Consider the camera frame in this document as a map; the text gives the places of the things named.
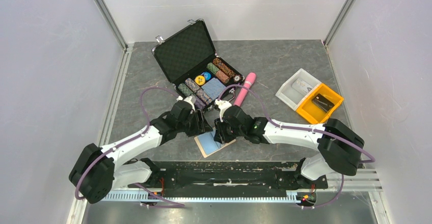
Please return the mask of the beige leather card holder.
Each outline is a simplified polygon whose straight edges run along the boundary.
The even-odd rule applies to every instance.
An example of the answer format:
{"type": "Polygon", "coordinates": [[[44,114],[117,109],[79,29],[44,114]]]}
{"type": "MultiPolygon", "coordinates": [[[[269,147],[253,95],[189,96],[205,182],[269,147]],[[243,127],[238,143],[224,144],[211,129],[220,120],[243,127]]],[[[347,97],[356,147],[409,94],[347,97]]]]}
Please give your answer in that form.
{"type": "Polygon", "coordinates": [[[194,137],[194,140],[204,158],[222,150],[223,148],[231,145],[236,141],[236,139],[230,141],[229,143],[219,143],[214,140],[215,129],[212,132],[206,132],[204,134],[194,137]]]}

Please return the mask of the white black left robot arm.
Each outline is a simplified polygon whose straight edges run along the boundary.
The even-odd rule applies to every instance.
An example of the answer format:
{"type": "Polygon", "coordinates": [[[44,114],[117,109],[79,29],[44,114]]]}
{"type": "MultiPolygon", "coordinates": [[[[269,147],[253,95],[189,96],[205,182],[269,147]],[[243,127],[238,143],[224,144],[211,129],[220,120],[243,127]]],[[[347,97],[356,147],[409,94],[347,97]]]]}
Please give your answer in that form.
{"type": "Polygon", "coordinates": [[[202,110],[194,108],[190,102],[179,100],[170,111],[120,141],[103,147],[95,144],[85,146],[68,177],[75,186],[75,197],[95,204],[113,188],[135,183],[154,187],[160,181],[156,168],[141,160],[135,163],[130,163],[130,160],[174,139],[179,133],[191,137],[211,131],[202,110]]]}

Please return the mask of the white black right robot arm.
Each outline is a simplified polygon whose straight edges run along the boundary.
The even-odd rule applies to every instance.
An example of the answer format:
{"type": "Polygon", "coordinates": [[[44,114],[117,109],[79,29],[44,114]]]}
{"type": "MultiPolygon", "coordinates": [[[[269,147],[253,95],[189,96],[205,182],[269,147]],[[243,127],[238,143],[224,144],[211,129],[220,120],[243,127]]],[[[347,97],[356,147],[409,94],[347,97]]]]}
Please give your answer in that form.
{"type": "Polygon", "coordinates": [[[254,117],[231,106],[215,119],[215,141],[228,143],[238,137],[253,144],[288,144],[317,151],[302,159],[294,173],[300,187],[308,187],[322,175],[337,172],[354,176],[361,163],[364,140],[337,119],[324,124],[294,124],[254,117]]]}

